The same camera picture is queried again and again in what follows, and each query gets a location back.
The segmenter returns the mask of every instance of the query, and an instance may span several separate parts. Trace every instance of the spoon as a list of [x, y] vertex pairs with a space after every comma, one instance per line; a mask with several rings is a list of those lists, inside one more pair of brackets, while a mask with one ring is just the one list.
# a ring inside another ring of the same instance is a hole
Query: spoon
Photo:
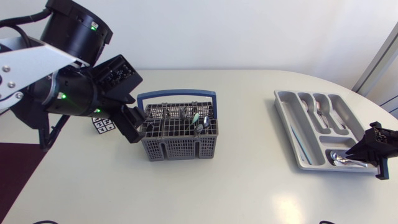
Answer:
[[356, 165], [360, 165], [360, 166], [363, 166], [363, 167], [368, 167], [368, 165], [366, 163], [364, 163], [364, 162], [359, 162], [359, 161], [356, 161], [356, 160], [344, 158], [343, 156], [337, 154], [337, 152], [335, 152], [335, 151], [330, 151], [330, 157], [334, 161], [338, 161], [338, 162], [340, 162], [342, 164], [347, 164], [348, 162], [352, 162], [353, 164], [356, 164]]
[[195, 135], [199, 135], [202, 130], [203, 130], [203, 125], [199, 124], [198, 126], [195, 127], [193, 132], [195, 133]]
[[210, 118], [209, 116], [205, 116], [205, 118], [203, 118], [203, 126], [206, 129], [206, 134], [208, 133], [207, 129], [210, 127]]

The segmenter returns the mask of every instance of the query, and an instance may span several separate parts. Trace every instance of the table surface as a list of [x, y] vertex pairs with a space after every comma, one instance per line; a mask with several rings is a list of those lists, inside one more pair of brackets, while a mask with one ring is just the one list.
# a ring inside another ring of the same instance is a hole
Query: table surface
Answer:
[[[91, 119], [72, 117], [3, 223], [396, 222], [398, 159], [389, 160], [390, 180], [300, 170], [274, 106], [274, 90], [338, 93], [365, 128], [379, 121], [383, 128], [398, 129], [398, 120], [371, 101], [319, 78], [276, 70], [140, 74], [144, 81], [133, 97], [178, 88], [217, 93], [215, 157], [149, 162], [141, 143], [129, 144], [117, 130], [99, 135]], [[144, 104], [184, 101], [192, 98]], [[0, 117], [0, 126], [0, 142], [38, 143], [36, 131], [12, 113]]]

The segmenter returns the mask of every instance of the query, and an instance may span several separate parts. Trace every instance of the cutlery tray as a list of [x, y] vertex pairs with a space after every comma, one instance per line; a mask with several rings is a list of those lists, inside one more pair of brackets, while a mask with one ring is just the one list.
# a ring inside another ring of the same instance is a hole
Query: cutlery tray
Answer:
[[289, 90], [276, 90], [274, 94], [275, 106], [301, 169], [377, 172], [371, 164], [342, 164], [330, 157], [330, 151], [345, 156], [365, 133], [340, 95]]

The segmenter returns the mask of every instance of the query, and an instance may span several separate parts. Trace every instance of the cable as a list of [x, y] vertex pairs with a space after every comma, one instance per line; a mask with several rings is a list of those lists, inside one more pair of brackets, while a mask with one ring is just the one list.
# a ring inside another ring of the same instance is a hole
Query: cable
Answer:
[[50, 221], [50, 220], [45, 220], [45, 221], [39, 221], [39, 222], [35, 222], [33, 224], [58, 224], [54, 221]]
[[5, 114], [5, 113], [7, 113], [9, 110], [10, 110], [10, 108], [8, 108], [8, 109], [6, 109], [5, 111], [1, 112], [1, 113], [0, 113], [0, 116], [3, 115], [3, 114]]
[[386, 102], [382, 103], [380, 106], [385, 105], [386, 103], [390, 102], [391, 100], [393, 100], [393, 99], [395, 99], [395, 98], [397, 98], [397, 97], [398, 97], [398, 95], [397, 95], [397, 96], [394, 96], [394, 97], [391, 98], [390, 100], [387, 100]]
[[7, 26], [7, 27], [10, 27], [11, 29], [16, 30], [21, 35], [22, 39], [25, 42], [26, 47], [31, 47], [32, 46], [32, 44], [31, 44], [31, 42], [29, 40], [29, 37], [27, 36], [27, 34], [25, 33], [25, 31], [23, 29], [21, 29], [17, 25]]
[[50, 9], [44, 9], [42, 12], [33, 14], [31, 16], [15, 17], [10, 19], [5, 19], [0, 21], [0, 28], [5, 26], [21, 25], [30, 22], [37, 22], [39, 20], [45, 19], [47, 16], [51, 15]]
[[395, 109], [393, 109], [392, 111], [389, 111], [388, 113], [391, 113], [391, 112], [393, 112], [393, 111], [395, 111], [395, 110], [397, 110], [398, 108], [395, 108]]
[[329, 221], [324, 221], [324, 220], [323, 220], [323, 221], [320, 221], [319, 224], [334, 224], [334, 223], [329, 222]]

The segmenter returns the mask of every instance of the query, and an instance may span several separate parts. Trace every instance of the gray plastic basket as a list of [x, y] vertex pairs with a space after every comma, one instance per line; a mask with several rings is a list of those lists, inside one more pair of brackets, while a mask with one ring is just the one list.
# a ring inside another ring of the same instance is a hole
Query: gray plastic basket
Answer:
[[[161, 103], [147, 105], [146, 120], [141, 126], [145, 133], [142, 144], [150, 161], [211, 159], [214, 157], [218, 135], [216, 93], [205, 90], [162, 90], [138, 95], [138, 107], [142, 100], [159, 96], [196, 95], [210, 96], [212, 102]], [[187, 107], [187, 118], [180, 119], [180, 109]], [[199, 120], [190, 125], [193, 115], [199, 113]], [[210, 127], [195, 135], [197, 124], [202, 124], [205, 116], [210, 119]]]

